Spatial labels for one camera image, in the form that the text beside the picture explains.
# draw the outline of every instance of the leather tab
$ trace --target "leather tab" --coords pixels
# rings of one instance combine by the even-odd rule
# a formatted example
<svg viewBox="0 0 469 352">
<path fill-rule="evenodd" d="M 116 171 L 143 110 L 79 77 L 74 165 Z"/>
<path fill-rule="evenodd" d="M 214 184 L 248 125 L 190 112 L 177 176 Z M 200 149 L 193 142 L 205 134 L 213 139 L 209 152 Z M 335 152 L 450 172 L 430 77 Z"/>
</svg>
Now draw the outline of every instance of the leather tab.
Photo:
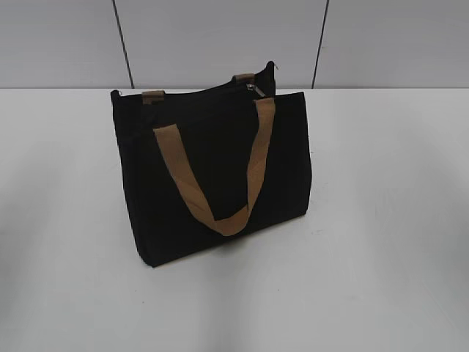
<svg viewBox="0 0 469 352">
<path fill-rule="evenodd" d="M 151 105 L 155 101 L 164 100 L 164 90 L 149 90 L 147 92 L 142 92 L 141 100 L 145 105 Z"/>
<path fill-rule="evenodd" d="M 253 73 L 243 73 L 241 75 L 235 75 L 233 76 L 233 78 L 236 83 L 246 82 L 254 84 L 254 79 L 256 78 L 256 75 L 254 75 Z"/>
</svg>

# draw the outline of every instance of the zipper pull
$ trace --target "zipper pull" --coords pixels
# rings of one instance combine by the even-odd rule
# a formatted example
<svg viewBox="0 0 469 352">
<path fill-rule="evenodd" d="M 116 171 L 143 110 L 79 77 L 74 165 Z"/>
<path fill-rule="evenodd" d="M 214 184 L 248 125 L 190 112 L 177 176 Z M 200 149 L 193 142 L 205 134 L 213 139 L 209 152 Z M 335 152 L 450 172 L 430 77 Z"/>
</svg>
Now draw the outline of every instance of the zipper pull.
<svg viewBox="0 0 469 352">
<path fill-rule="evenodd" d="M 256 86 L 255 84 L 248 83 L 248 84 L 246 84 L 246 86 L 248 87 L 248 90 L 252 90 L 252 91 L 256 92 L 257 94 L 259 94 L 261 97 L 265 97 L 264 92 L 262 90 L 260 90 L 259 87 Z"/>
</svg>

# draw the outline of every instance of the brown strap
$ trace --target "brown strap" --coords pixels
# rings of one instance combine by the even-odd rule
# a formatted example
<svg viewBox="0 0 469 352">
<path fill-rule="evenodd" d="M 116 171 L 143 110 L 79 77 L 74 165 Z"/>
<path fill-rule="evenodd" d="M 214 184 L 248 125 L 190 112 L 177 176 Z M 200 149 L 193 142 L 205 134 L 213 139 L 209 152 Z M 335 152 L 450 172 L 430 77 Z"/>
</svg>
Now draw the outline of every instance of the brown strap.
<svg viewBox="0 0 469 352">
<path fill-rule="evenodd" d="M 244 229 L 264 183 L 267 153 L 276 112 L 275 101 L 273 98 L 256 100 L 256 108 L 259 130 L 252 144 L 246 172 L 248 204 L 226 219 L 215 220 L 213 218 L 207 198 L 192 172 L 177 126 L 170 125 L 153 129 L 169 173 L 189 211 L 194 218 L 223 236 L 231 236 Z"/>
<path fill-rule="evenodd" d="M 243 73 L 241 75 L 234 75 L 233 77 L 236 83 L 245 81 L 246 83 L 254 84 L 254 79 L 256 78 L 256 75 L 254 75 L 253 73 Z"/>
<path fill-rule="evenodd" d="M 143 104 L 151 105 L 154 101 L 163 101 L 164 94 L 164 90 L 149 90 L 147 92 L 142 92 L 141 101 Z"/>
</svg>

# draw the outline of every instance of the white table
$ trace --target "white table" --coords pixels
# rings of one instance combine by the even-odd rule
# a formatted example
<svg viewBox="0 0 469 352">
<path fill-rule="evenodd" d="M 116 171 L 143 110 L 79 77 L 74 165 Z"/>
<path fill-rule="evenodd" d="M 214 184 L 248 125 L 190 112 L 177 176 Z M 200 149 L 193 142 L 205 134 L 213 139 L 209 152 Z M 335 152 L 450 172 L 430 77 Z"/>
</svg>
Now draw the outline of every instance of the white table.
<svg viewBox="0 0 469 352">
<path fill-rule="evenodd" d="M 469 90 L 306 97 L 307 216 L 152 269 L 109 90 L 0 90 L 0 351 L 469 351 Z"/>
</svg>

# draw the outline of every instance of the bag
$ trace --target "bag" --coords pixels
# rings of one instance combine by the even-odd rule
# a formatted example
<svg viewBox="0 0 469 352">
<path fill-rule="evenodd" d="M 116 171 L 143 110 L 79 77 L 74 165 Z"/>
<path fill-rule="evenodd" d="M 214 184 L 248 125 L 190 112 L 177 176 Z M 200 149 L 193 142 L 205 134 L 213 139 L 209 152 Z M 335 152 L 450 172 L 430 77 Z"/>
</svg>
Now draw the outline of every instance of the bag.
<svg viewBox="0 0 469 352">
<path fill-rule="evenodd" d="M 147 265 L 305 214 L 305 98 L 275 96 L 273 68 L 200 92 L 111 93 L 130 223 Z"/>
</svg>

